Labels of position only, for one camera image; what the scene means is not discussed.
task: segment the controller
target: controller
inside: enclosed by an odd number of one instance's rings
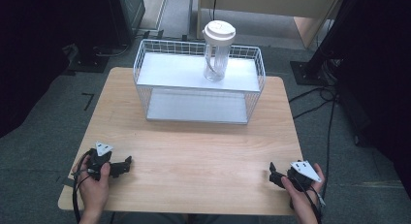
[[[306,191],[308,188],[310,188],[313,180],[321,182],[320,177],[317,175],[317,173],[315,173],[314,169],[307,161],[294,162],[291,163],[291,166],[291,169],[287,171],[286,177],[290,179],[294,187],[300,192]],[[284,184],[281,182],[281,178],[285,175],[279,173],[275,169],[275,166],[272,162],[269,164],[269,171],[271,172],[271,175],[269,175],[269,181],[273,182],[281,188],[285,188]]]
[[[111,151],[99,155],[97,149],[91,148],[90,158],[87,161],[87,171],[94,179],[100,180],[100,170],[105,163],[110,163]],[[119,177],[121,174],[130,172],[131,156],[121,163],[110,163],[110,176]]]

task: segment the finger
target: finger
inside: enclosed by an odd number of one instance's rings
[[[78,166],[79,166],[79,161],[80,161],[81,159],[79,159],[78,161],[77,161],[77,163],[75,164],[75,166],[73,166],[73,168],[72,168],[72,172],[73,173],[75,173],[77,170],[78,170]]]
[[[290,179],[288,179],[287,177],[283,176],[281,178],[281,182],[284,185],[284,188],[287,190],[288,194],[290,195],[290,197],[295,196],[298,191],[297,189],[294,187],[293,183],[290,181]]]
[[[320,168],[320,165],[318,165],[317,163],[314,164],[314,170],[321,179],[321,182],[314,181],[313,184],[312,184],[312,187],[318,192],[318,191],[321,190],[321,187],[323,186],[324,182],[326,181],[326,178],[324,177],[324,174],[323,174],[323,171]]]
[[[88,159],[90,159],[90,155],[85,156],[84,160],[82,161],[82,164],[81,164],[81,167],[80,167],[82,170],[87,168]]]
[[[110,175],[110,164],[105,163],[100,170],[100,181],[101,184],[109,184]]]

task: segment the wire basket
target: wire basket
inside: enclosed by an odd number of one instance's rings
[[[259,48],[232,46],[226,76],[204,77],[206,44],[142,40],[134,81],[148,120],[246,124],[266,82]]]

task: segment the human hand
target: human hand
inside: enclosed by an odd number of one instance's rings
[[[86,170],[86,163],[90,156],[87,155],[81,164],[80,169]],[[72,169],[75,173],[78,169],[78,164]],[[98,223],[103,209],[109,198],[109,175],[110,164],[105,163],[100,170],[100,180],[94,180],[85,172],[79,174],[78,184],[79,193],[84,204],[84,212],[80,223]]]
[[[321,182],[316,182],[313,181],[311,186],[312,188],[315,190],[311,191],[311,190],[307,190],[307,194],[309,195],[309,197],[311,198],[312,202],[314,204],[318,203],[318,198],[317,198],[317,194],[319,193],[321,190],[321,187],[323,186],[324,182],[325,182],[325,178],[323,175],[323,172],[321,171],[321,168],[318,164],[314,164],[314,170],[317,173],[317,175],[320,177]],[[312,206],[310,204],[310,202],[308,201],[308,198],[305,196],[305,194],[303,192],[300,192],[299,190],[297,190],[293,183],[290,181],[290,179],[288,179],[287,177],[283,176],[281,178],[281,181],[285,187],[285,189],[287,190],[288,194],[291,197],[291,200],[293,202],[293,206],[294,206],[294,211],[296,212],[296,216],[297,216],[297,220],[299,221],[300,224],[311,224],[311,223],[317,223],[317,218],[314,214],[314,211],[312,210]]]

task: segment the clear plastic cylinder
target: clear plastic cylinder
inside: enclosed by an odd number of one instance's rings
[[[236,29],[228,22],[214,20],[205,26],[205,78],[212,81],[224,79],[229,62],[231,44]]]
[[[219,81],[224,79],[231,46],[214,46],[205,44],[205,77],[208,80]]]

